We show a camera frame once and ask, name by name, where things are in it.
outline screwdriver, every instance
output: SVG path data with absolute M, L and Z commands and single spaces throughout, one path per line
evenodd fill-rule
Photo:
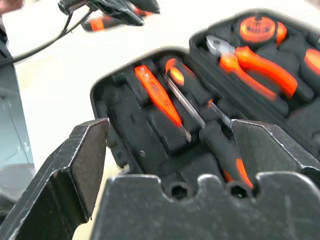
M 167 62 L 165 62 L 165 58 L 163 60 L 161 63 L 165 65 L 165 72 L 179 88 L 194 97 L 200 106 L 207 104 L 209 108 L 217 113 L 222 122 L 228 128 L 231 128 L 232 121 L 213 103 L 210 93 L 202 87 L 196 75 L 181 60 L 175 57 L 170 58 Z
M 182 103 L 182 105 L 190 113 L 190 115 L 194 117 L 194 119 L 196 119 L 200 124 L 201 130 L 199 132 L 199 137 L 201 141 L 205 143 L 216 155 L 219 163 L 224 170 L 226 179 L 228 181 L 243 181 L 252 188 L 253 185 L 247 176 L 244 163 L 241 159 L 237 146 L 230 142 L 229 139 L 223 134 L 221 126 L 216 121 L 212 121 L 209 124 L 206 124 L 198 114 L 196 109 L 190 104 L 187 98 L 174 84 L 171 78 L 166 73 L 164 73 L 163 76 L 174 95 L 178 98 L 178 100 Z M 190 84 L 197 85 L 200 83 L 194 81 L 190 82 Z M 209 102 L 208 105 L 211 106 L 211 108 L 216 111 L 216 113 L 222 115 L 221 119 L 223 123 L 225 123 L 228 128 L 231 128 L 232 121 L 212 101 Z
M 151 12 L 143 11 L 134 6 L 132 6 L 130 9 L 132 9 L 132 11 L 140 17 L 146 17 L 152 14 Z M 100 17 L 88 19 L 81 25 L 83 29 L 86 30 L 87 32 L 98 32 L 101 30 L 110 29 L 123 24 L 125 23 L 121 19 L 103 14 Z
M 188 132 L 179 117 L 175 106 L 171 102 L 166 90 L 158 82 L 156 77 L 151 73 L 146 65 L 137 66 L 134 69 L 137 78 L 141 81 L 142 85 L 146 89 L 151 101 L 156 105 L 162 112 L 164 112 L 168 118 L 170 118 L 174 124 L 181 129 L 186 140 L 190 143 L 192 140 L 190 132 Z

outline orange pliers handle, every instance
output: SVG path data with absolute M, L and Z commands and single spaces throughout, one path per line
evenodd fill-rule
M 241 81 L 254 89 L 256 92 L 265 96 L 267 99 L 271 101 L 276 99 L 277 95 L 273 91 L 254 80 L 240 67 L 238 58 L 235 55 L 223 55 L 220 59 L 220 66 L 228 73 L 235 74 Z
M 258 56 L 248 46 L 237 47 L 234 55 L 222 56 L 220 65 L 270 100 L 274 100 L 276 94 L 255 81 L 244 70 L 253 70 L 269 77 L 289 98 L 294 95 L 298 87 L 297 80 L 290 73 L 276 63 Z
M 288 97 L 292 97 L 296 92 L 298 82 L 290 73 L 278 64 L 258 56 L 248 46 L 238 47 L 235 50 L 235 56 L 243 69 L 250 69 L 266 75 L 281 87 Z

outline black cable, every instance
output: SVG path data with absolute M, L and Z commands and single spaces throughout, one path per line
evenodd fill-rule
M 0 60 L 0 68 L 3 68 L 4 66 L 7 66 L 7 65 L 11 65 L 11 64 L 14 64 L 14 63 L 17 63 L 19 61 L 22 61 L 26 58 L 29 58 L 31 57 L 32 55 L 34 54 L 37 54 L 39 53 L 40 51 L 42 51 L 43 49 L 46 49 L 47 47 L 49 47 L 50 45 L 54 44 L 57 40 L 59 40 L 60 38 L 64 37 L 65 35 L 67 35 L 68 33 L 70 33 L 72 30 L 74 30 L 77 26 L 79 26 L 87 17 L 89 17 L 89 15 L 93 12 L 93 10 L 89 10 L 87 14 L 85 14 L 76 24 L 74 24 L 70 29 L 67 30 L 68 28 L 68 25 L 71 21 L 71 18 L 72 18 L 72 14 L 70 14 L 68 16 L 68 19 L 66 20 L 66 23 L 63 27 L 63 30 L 61 31 L 61 33 L 55 37 L 54 39 L 52 39 L 51 41 L 31 50 L 31 51 L 28 51 L 26 53 L 23 53 L 19 56 L 15 56 L 15 57 L 8 57 L 8 58 L 5 58 L 5 59 L 2 59 Z
M 69 26 L 69 24 L 70 24 L 70 21 L 71 21 L 72 15 L 73 15 L 73 13 L 71 13 L 71 14 L 68 16 L 68 19 L 66 20 L 65 25 L 64 25 L 64 27 L 63 27 L 63 29 L 62 29 L 62 31 L 61 31 L 61 33 L 60 33 L 60 35 L 63 35 L 63 34 L 65 34 L 65 33 L 66 33 L 66 31 L 67 31 L 67 29 L 68 29 L 68 26 Z

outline orange tape measure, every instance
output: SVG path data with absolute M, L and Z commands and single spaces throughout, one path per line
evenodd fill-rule
M 235 29 L 242 41 L 252 44 L 265 43 L 271 39 L 280 44 L 287 35 L 287 28 L 281 22 L 260 15 L 247 17 Z

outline black plastic case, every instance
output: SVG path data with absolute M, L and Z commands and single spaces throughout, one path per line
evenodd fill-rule
M 125 165 L 129 166 L 128 174 L 157 175 L 162 181 L 164 190 L 171 189 L 172 184 L 176 182 L 186 182 L 193 189 L 197 189 L 197 178 L 201 174 L 213 174 L 224 181 L 223 171 L 215 155 L 199 140 L 200 125 L 168 90 L 162 78 L 163 69 L 159 66 L 159 61 L 168 55 L 183 60 L 206 90 L 211 93 L 216 105 L 230 118 L 275 124 L 315 158 L 319 158 L 320 100 L 317 98 L 319 93 L 315 91 L 311 102 L 286 99 L 287 106 L 277 109 L 243 84 L 236 76 L 226 74 L 217 65 L 217 59 L 203 45 L 204 37 L 207 34 L 214 34 L 237 47 L 239 43 L 229 31 L 231 25 L 238 19 L 257 13 L 281 21 L 288 29 L 287 39 L 294 34 L 300 34 L 305 40 L 303 44 L 312 47 L 308 41 L 312 42 L 310 39 L 316 33 L 309 26 L 274 12 L 255 9 L 223 20 L 196 33 L 189 41 L 189 53 L 182 48 L 164 48 L 130 62 L 123 68 L 103 77 L 93 86 L 90 98 L 94 115 L 96 118 L 108 117 L 110 119 L 111 128 L 108 132 L 107 145 L 111 148 L 115 161 L 121 168 Z M 299 63 L 293 53 L 279 52 L 276 45 L 272 43 L 255 50 L 289 72 L 299 75 Z M 191 143 L 188 143 L 174 124 L 152 104 L 146 90 L 135 75 L 134 68 L 139 65 L 146 65 L 167 90 L 183 119 L 184 127 L 192 134 Z M 266 83 L 262 76 L 252 72 L 250 74 L 255 79 Z M 208 110 L 205 105 L 199 105 L 192 96 L 187 94 L 186 97 L 199 110 L 206 122 L 217 120 L 224 134 L 231 141 L 236 142 L 233 133 L 223 126 L 216 113 Z M 315 169 L 312 172 L 313 180 L 320 179 L 317 166 L 308 165 L 307 167 Z

